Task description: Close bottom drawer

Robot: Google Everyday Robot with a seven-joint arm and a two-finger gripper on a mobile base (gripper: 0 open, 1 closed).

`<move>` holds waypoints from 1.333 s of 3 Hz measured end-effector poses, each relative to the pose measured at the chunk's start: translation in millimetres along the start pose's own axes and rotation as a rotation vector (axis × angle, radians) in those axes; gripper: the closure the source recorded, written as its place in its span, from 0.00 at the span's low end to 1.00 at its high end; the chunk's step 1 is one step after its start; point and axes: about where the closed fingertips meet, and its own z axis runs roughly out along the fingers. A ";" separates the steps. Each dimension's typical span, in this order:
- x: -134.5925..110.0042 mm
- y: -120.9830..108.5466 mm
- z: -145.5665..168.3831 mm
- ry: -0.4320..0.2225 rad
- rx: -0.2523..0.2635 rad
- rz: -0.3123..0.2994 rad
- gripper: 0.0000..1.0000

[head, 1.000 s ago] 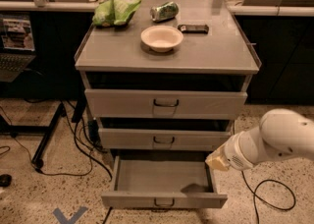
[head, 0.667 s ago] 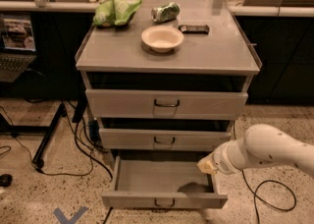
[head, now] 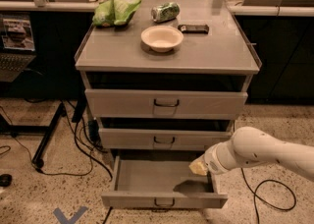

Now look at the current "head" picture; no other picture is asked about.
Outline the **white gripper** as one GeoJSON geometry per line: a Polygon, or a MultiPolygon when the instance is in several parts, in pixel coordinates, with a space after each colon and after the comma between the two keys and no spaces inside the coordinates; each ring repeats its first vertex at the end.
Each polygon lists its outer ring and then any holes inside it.
{"type": "Polygon", "coordinates": [[[189,164],[189,169],[193,174],[206,176],[210,173],[220,175],[232,169],[233,157],[231,156],[226,142],[217,143],[209,147],[204,153],[204,162],[193,161],[189,164]]]}

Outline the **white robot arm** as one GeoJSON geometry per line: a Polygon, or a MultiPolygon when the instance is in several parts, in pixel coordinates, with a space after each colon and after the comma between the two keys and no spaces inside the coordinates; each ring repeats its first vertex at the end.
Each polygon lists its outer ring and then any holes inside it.
{"type": "Polygon", "coordinates": [[[314,147],[278,140],[252,127],[237,129],[229,140],[209,147],[189,164],[196,175],[224,174],[263,163],[281,165],[314,181],[314,147]]]}

